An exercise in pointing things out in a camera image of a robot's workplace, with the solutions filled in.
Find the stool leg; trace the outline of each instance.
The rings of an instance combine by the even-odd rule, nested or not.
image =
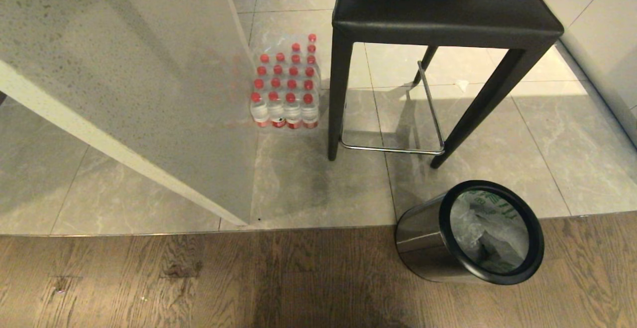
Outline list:
[[[332,71],[329,80],[329,128],[327,131],[327,157],[331,161],[336,160],[341,137],[352,48],[353,42],[334,28],[332,31]]]
[[[464,112],[458,124],[444,141],[444,154],[431,161],[431,167],[437,169],[455,151],[493,109],[511,92],[517,83],[548,51],[552,43],[539,49],[509,49],[500,65],[491,74],[480,93]]]
[[[423,56],[423,70],[427,70],[427,67],[431,63],[431,60],[434,58],[434,54],[436,54],[437,45],[428,45],[427,51]],[[416,71],[416,77],[414,78],[414,82],[412,83],[412,87],[418,85],[421,82],[421,72],[420,70]]]

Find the black leather seat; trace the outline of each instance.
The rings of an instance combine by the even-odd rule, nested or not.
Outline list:
[[[428,45],[425,67],[439,46],[511,49],[432,167],[442,164],[564,32],[542,0],[336,0],[332,28],[330,160],[338,149],[354,42]]]

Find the black rim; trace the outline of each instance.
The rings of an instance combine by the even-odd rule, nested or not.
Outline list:
[[[491,192],[507,200],[508,203],[516,209],[526,224],[529,233],[529,252],[522,264],[510,272],[495,273],[475,264],[475,262],[462,251],[455,237],[453,237],[449,218],[451,207],[460,194],[473,190]],[[444,244],[446,244],[446,248],[449,249],[452,255],[473,275],[481,280],[495,283],[496,285],[515,285],[528,280],[528,278],[532,277],[537,269],[539,269],[539,265],[544,258],[544,236],[539,226],[539,221],[537,221],[537,217],[535,217],[531,208],[514,192],[491,181],[464,181],[464,183],[459,183],[449,190],[440,205],[439,225]]]

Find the marble tile floor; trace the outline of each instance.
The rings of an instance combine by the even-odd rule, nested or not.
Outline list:
[[[248,44],[313,32],[323,86],[334,0],[234,0]],[[345,137],[353,144],[433,147],[424,91],[409,90],[426,47],[356,44]],[[441,48],[427,72],[449,133],[503,56]],[[326,158],[328,91],[318,128],[259,133],[252,222],[236,227],[88,147],[20,104],[0,106],[0,234],[209,232],[392,224],[460,181],[516,191],[539,217],[637,208],[637,150],[575,61],[556,44],[437,170],[427,156],[339,150]],[[52,160],[52,151],[56,160]]]

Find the red bottle cap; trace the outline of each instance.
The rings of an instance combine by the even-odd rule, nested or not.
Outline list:
[[[263,89],[263,79],[255,79],[254,87],[257,89]]]

